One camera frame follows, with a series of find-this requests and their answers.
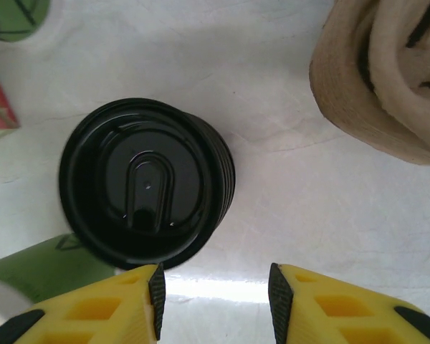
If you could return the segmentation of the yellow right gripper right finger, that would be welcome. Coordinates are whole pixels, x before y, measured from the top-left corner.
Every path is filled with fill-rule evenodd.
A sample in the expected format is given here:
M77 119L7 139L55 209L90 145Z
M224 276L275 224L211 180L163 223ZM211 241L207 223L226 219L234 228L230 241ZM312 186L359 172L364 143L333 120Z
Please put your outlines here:
M269 269L275 344L430 344L430 316L406 301L288 264Z

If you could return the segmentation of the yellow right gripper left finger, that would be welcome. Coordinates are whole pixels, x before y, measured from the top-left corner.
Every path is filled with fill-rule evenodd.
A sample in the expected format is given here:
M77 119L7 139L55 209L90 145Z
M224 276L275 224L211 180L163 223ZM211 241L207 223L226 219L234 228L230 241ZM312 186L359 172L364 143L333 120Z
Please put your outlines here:
M157 344L164 305L162 266L142 266L36 304L19 344Z

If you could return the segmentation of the green paper coffee cup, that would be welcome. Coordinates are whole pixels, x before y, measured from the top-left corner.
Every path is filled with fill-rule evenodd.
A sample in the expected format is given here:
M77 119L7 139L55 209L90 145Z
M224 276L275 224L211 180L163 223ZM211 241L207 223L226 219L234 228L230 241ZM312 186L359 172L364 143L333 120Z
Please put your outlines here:
M0 325L32 305L112 277L73 234L63 234L0 259Z

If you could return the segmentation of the brown pulp cup carrier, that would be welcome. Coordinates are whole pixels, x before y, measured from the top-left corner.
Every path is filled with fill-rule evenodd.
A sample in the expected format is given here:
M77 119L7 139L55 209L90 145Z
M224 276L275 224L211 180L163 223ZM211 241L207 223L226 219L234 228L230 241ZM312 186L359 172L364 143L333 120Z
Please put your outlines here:
M430 146L379 102L368 48L379 0L335 0L309 67L310 89L322 115L371 147L408 163L430 166Z

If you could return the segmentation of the black round lid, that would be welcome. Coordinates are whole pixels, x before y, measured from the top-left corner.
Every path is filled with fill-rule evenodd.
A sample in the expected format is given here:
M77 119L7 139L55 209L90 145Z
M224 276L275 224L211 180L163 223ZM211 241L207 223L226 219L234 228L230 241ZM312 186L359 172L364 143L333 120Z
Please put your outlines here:
M210 239L234 198L228 145L205 120L157 100L126 98L73 130L59 165L71 230L120 269L183 264Z

